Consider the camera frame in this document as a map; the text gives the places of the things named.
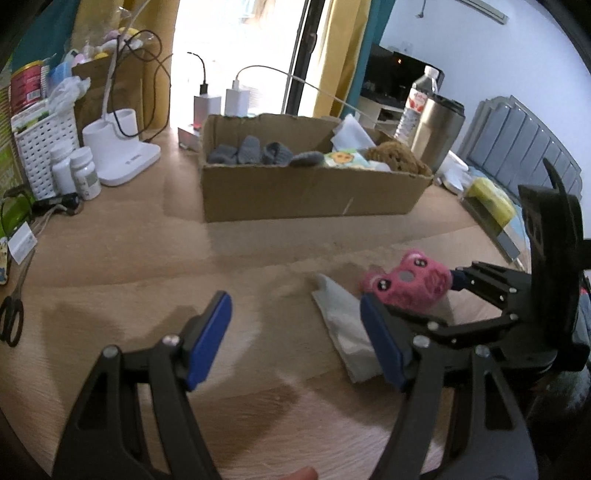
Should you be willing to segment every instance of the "red container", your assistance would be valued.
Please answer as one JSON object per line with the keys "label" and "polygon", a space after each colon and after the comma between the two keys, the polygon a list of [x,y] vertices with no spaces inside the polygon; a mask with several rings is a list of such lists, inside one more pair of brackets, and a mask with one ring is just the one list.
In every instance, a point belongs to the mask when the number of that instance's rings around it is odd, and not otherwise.
{"label": "red container", "polygon": [[10,82],[10,105],[16,115],[41,100],[41,60],[34,61],[12,74]]}

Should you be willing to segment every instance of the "scissors handle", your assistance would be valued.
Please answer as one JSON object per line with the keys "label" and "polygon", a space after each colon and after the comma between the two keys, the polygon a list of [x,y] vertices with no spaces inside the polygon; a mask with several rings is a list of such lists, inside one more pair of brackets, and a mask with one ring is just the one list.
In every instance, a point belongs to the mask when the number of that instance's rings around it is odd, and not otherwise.
{"label": "scissors handle", "polygon": [[[6,342],[11,348],[16,347],[21,339],[24,315],[21,299],[8,296],[0,305],[0,324],[4,323],[0,329],[0,341]],[[17,332],[13,336],[15,321],[17,322]]]}

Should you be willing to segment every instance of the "finger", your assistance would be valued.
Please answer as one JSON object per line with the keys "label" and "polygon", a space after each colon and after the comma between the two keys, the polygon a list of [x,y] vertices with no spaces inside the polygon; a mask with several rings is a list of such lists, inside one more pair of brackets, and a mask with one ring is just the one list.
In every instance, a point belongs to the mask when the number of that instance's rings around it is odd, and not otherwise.
{"label": "finger", "polygon": [[281,480],[318,480],[318,473],[311,466],[307,466]]}

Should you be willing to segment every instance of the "headboard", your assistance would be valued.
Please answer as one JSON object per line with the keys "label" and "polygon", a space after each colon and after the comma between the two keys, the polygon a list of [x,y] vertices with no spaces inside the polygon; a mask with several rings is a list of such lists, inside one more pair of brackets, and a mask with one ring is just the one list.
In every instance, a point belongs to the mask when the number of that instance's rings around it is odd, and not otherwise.
{"label": "headboard", "polygon": [[514,200],[517,185],[550,186],[543,158],[550,160],[567,192],[581,198],[581,168],[556,136],[515,97],[481,102],[460,158],[495,179]]}

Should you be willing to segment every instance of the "tv screen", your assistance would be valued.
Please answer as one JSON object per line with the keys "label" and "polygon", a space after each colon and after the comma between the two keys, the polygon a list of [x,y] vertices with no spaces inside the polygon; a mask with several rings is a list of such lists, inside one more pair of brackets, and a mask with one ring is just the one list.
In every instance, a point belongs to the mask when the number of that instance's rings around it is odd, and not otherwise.
{"label": "tv screen", "polygon": [[[361,95],[383,105],[402,108],[413,82],[425,73],[425,65],[431,64],[374,44],[365,69]],[[436,65],[431,66],[439,70],[437,86],[441,89],[445,74]]]}

